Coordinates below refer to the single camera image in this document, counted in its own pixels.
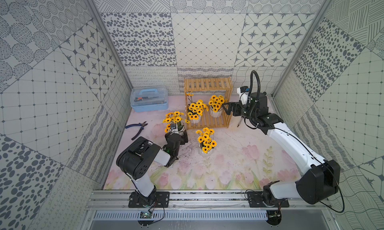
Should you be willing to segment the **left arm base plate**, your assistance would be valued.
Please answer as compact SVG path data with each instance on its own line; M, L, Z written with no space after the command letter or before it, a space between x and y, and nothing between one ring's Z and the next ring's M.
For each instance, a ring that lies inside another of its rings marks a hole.
M167 208L169 206L170 192L152 192L148 197L138 191L131 193L129 197L129 208Z

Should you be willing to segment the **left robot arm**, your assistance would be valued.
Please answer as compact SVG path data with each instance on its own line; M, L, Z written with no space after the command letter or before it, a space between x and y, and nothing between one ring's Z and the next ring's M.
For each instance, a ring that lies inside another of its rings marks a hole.
M147 171L153 162L166 168L177 159L181 145L188 142L187 131L171 131L166 134L167 144L162 148L144 137L136 139L117 158L116 165L125 173L136 187L134 199L144 206L156 201L156 187Z

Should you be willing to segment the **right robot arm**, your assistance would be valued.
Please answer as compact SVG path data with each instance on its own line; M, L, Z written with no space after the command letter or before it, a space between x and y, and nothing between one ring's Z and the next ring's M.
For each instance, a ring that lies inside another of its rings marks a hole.
M314 205L340 193L340 165L326 160L301 141L275 113L270 113L264 93L241 92L238 102L222 108L227 115L241 116L252 130L261 130L278 143L293 159L303 176L297 181L272 182L263 187L262 198L267 206L279 200L302 199Z

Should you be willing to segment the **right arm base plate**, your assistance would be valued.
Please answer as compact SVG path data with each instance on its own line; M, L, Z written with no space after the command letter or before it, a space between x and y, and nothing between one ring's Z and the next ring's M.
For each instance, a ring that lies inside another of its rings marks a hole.
M245 198L250 208L288 208L290 206L287 199L276 199L263 191L246 190Z

